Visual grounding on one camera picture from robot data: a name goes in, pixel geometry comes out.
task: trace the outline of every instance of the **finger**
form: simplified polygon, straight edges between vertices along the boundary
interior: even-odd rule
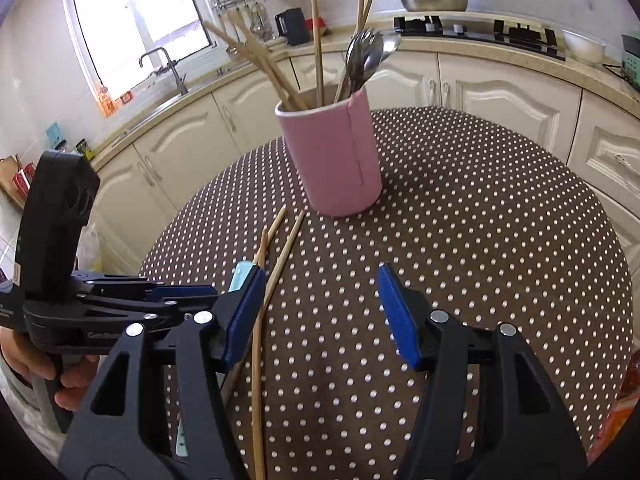
[[[82,399],[86,391],[87,387],[66,388],[56,392],[54,399],[60,408],[64,408],[70,412],[76,412],[80,408],[80,404],[82,404]]]
[[[60,376],[60,381],[65,388],[88,386],[94,380],[97,369],[97,362],[91,362],[83,357],[78,364],[72,365],[64,371]]]
[[[29,372],[27,365],[20,362],[15,357],[18,353],[18,349],[15,346],[13,336],[8,335],[7,337],[3,337],[0,342],[0,349],[2,349],[2,356],[9,365],[9,368],[11,368],[15,373],[20,374],[25,379],[31,380],[31,373]]]
[[[48,381],[56,378],[56,367],[49,356],[38,350],[27,336],[14,332],[14,341],[18,358],[32,373]]]

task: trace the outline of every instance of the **kitchen cabinet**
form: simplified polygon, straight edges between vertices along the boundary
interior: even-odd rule
[[[113,267],[137,274],[142,261],[177,213],[174,204],[129,146],[99,172],[92,222]]]
[[[640,217],[640,121],[587,91],[569,168]]]
[[[211,94],[158,124],[134,146],[178,209],[240,157]]]
[[[640,338],[640,219],[609,196],[591,189],[600,200],[625,253],[633,287],[634,334]]]
[[[278,66],[296,87],[289,59],[280,61]],[[229,83],[213,92],[213,97],[241,155],[282,136],[274,113],[280,99],[263,72],[252,72]]]
[[[582,90],[504,63],[440,54],[442,103],[500,124],[567,162]]]
[[[437,106],[439,87],[438,57],[425,52],[396,52],[366,84],[372,109]]]
[[[316,57],[300,56],[291,58],[293,70],[302,91],[316,87]],[[340,81],[344,70],[344,54],[341,52],[328,52],[322,56],[322,73],[324,84]]]

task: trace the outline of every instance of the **window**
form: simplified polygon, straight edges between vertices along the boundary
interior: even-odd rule
[[[181,60],[211,44],[194,0],[73,0],[88,57],[115,99],[163,64],[163,54],[138,59],[164,47]]]

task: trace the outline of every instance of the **black kettle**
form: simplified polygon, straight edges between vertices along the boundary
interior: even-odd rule
[[[287,38],[291,46],[311,41],[311,35],[306,28],[305,15],[302,9],[288,9],[276,16],[276,26],[281,38]]]

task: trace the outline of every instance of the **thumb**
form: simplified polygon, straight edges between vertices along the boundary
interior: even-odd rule
[[[56,378],[56,367],[49,356],[38,350],[27,336],[14,332],[14,342],[18,350],[18,359],[29,368],[31,373],[47,381]]]

